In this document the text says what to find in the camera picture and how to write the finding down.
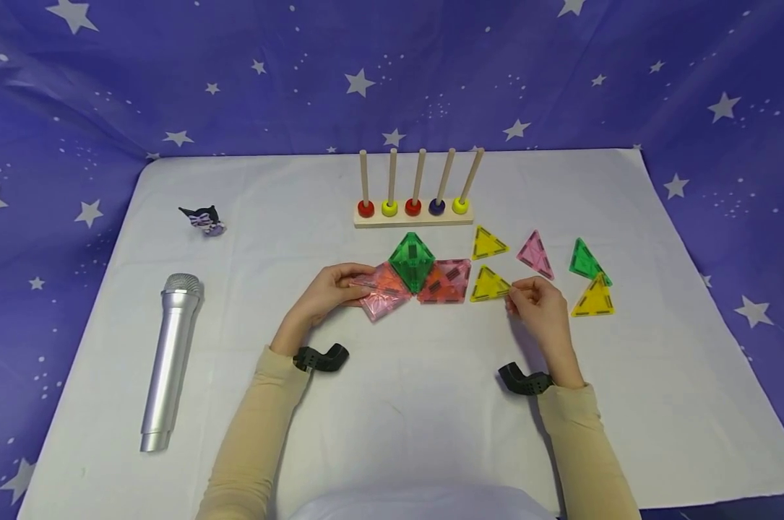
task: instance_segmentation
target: left hand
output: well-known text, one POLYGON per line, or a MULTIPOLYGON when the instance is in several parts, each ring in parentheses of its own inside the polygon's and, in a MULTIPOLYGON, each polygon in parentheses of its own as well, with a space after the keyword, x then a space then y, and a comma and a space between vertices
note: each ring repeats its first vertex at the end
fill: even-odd
POLYGON ((369 287, 352 287, 349 282, 357 274, 374 273, 371 265, 336 264, 324 267, 299 297, 290 313, 311 326, 319 325, 338 306, 359 307, 358 301, 371 292, 369 287))

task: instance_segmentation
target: yellow ring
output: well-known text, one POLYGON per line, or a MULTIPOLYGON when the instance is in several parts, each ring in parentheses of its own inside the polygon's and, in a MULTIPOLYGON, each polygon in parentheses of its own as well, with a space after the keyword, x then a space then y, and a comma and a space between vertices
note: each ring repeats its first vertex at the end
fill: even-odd
POLYGON ((383 202, 380 210, 383 215, 386 215, 386 217, 394 217, 394 215, 397 215, 397 201, 383 202))
POLYGON ((470 200, 461 202, 461 197, 456 197, 454 201, 452 201, 452 210, 456 212, 458 215, 463 215, 467 213, 467 210, 470 208, 470 200))

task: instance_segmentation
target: small figurine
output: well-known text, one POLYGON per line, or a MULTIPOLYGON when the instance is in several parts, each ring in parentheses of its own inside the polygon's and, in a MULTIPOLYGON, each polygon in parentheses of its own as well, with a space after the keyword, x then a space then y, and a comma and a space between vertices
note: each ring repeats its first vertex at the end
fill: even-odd
POLYGON ((219 236, 227 230, 224 223, 218 219, 218 212, 216 212, 215 206, 195 209, 194 212, 192 209, 178 209, 180 209, 184 215, 187 215, 189 224, 200 229, 206 236, 219 236))

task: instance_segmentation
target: blue bead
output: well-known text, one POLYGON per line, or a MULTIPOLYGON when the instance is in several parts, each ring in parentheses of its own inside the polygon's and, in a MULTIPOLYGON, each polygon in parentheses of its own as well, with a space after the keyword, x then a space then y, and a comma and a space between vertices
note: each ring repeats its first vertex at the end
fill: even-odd
POLYGON ((439 203, 438 199, 432 199, 432 202, 429 203, 429 212, 435 217, 438 217, 440 214, 443 213, 443 210, 446 209, 447 204, 444 201, 439 203))

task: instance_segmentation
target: black wrist strap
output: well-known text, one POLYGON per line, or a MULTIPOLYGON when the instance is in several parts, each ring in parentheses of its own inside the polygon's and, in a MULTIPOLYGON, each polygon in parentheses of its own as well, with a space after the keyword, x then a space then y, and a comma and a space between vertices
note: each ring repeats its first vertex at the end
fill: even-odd
POLYGON ((544 372, 534 372, 525 376, 516 363, 509 363, 498 369, 501 381, 513 394, 539 395, 553 384, 553 379, 544 372))
POLYGON ((320 354, 311 347, 302 347, 299 353, 293 356, 293 364, 300 371, 336 372, 348 359, 348 351, 341 344, 335 343, 325 354, 320 354))

